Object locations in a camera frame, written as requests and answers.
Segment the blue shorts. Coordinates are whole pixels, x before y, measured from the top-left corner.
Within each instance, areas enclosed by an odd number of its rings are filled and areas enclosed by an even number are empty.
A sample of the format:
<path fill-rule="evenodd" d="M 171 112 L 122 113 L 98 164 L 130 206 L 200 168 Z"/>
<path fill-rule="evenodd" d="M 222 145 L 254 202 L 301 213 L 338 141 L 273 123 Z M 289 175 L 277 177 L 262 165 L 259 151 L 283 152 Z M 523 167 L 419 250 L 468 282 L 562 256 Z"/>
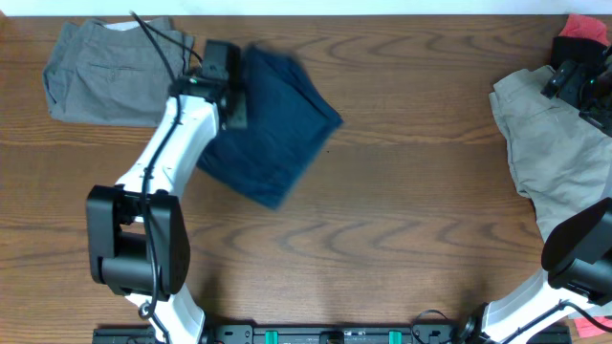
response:
<path fill-rule="evenodd" d="M 289 54 L 250 45 L 243 52 L 241 78 L 247 127 L 220 131 L 197 166 L 237 193 L 277 209 L 343 120 Z"/>

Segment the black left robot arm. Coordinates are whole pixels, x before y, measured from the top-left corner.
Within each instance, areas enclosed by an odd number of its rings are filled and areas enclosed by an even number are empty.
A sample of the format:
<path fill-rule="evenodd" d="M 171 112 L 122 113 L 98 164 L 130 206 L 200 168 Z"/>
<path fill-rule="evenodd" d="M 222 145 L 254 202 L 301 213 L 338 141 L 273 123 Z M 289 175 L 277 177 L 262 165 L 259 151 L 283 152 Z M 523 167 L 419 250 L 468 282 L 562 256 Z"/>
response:
<path fill-rule="evenodd" d="M 209 40 L 200 68 L 169 86 L 162 120 L 133 166 L 86 200 L 91 275 L 137 306 L 147 327 L 97 329 L 96 343 L 204 343 L 206 314 L 186 276 L 190 245 L 181 199 L 206 146 L 246 126 L 238 46 Z"/>

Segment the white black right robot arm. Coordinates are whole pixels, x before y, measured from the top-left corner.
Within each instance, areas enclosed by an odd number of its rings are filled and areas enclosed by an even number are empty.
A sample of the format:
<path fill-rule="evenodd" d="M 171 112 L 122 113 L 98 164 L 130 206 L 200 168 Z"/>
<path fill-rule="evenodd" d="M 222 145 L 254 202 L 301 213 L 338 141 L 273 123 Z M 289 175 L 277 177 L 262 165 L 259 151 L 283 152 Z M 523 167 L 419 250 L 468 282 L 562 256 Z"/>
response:
<path fill-rule="evenodd" d="M 562 317 L 611 302 L 611 109 L 602 65 L 562 62 L 514 72 L 490 93 L 518 194 L 544 247 L 517 289 L 481 307 L 468 343 L 526 343 Z"/>

